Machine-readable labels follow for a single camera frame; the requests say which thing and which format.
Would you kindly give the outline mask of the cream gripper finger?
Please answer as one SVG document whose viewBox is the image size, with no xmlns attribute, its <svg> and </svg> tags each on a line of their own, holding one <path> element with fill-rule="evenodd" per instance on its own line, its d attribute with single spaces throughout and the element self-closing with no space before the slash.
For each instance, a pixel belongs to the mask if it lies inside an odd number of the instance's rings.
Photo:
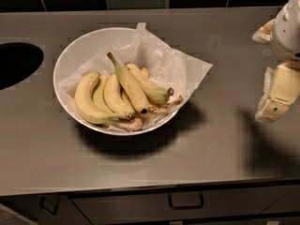
<svg viewBox="0 0 300 225">
<path fill-rule="evenodd" d="M 260 43 L 268 43 L 271 40 L 272 29 L 275 20 L 271 20 L 259 28 L 252 36 L 252 39 Z"/>
<path fill-rule="evenodd" d="M 300 63 L 290 61 L 268 67 L 264 73 L 263 96 L 255 119 L 263 124 L 277 121 L 300 96 Z"/>
</svg>

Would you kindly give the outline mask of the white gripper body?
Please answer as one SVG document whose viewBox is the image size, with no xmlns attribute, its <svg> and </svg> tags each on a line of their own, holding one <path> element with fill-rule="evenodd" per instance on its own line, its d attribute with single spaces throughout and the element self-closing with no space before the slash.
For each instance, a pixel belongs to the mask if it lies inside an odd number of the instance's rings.
<svg viewBox="0 0 300 225">
<path fill-rule="evenodd" d="M 300 0 L 289 0 L 276 16 L 271 46 L 281 59 L 300 60 Z"/>
</svg>

